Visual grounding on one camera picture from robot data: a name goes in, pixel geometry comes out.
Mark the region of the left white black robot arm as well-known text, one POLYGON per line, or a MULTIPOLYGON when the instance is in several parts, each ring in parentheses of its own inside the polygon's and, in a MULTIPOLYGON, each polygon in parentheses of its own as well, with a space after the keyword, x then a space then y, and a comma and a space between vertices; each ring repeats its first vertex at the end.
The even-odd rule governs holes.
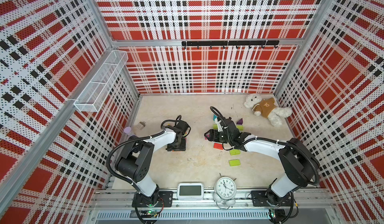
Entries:
POLYGON ((175 120, 161 123, 161 132, 147 137, 133 136, 113 148, 106 160, 112 176, 131 184, 136 192, 133 204, 154 207, 160 197, 160 188, 148 175, 153 153, 162 147, 169 152, 185 151, 190 125, 179 115, 175 120))

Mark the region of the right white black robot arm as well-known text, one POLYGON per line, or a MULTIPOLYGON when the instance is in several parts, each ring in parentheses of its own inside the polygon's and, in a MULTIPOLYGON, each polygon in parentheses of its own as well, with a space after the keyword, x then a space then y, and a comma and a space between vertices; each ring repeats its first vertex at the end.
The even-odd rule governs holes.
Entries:
POLYGON ((229 144, 232 150, 255 152, 279 160, 284 173, 266 190, 265 199, 270 206, 278 206, 291 192, 320 182, 320 163, 298 139, 278 141, 241 132, 231 119, 216 119, 217 129, 204 134, 210 142, 229 144))

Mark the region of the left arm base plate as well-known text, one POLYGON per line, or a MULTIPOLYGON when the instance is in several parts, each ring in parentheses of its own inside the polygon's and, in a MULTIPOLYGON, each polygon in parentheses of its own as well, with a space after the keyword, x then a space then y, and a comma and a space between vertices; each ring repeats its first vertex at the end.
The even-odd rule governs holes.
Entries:
POLYGON ((173 203, 173 192, 172 191, 158 191, 154 192, 151 197, 147 197, 143 194, 135 193, 132 202, 132 207, 137 208, 162 208, 171 207, 173 203))

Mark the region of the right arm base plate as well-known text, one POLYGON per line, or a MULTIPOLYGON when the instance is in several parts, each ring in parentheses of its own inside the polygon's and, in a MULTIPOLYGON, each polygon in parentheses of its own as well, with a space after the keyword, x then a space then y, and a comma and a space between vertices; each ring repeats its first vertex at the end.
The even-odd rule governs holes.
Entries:
POLYGON ((254 207, 289 207, 293 202, 290 194, 286 194, 283 198, 267 195, 265 190, 251 191, 251 200, 254 207))

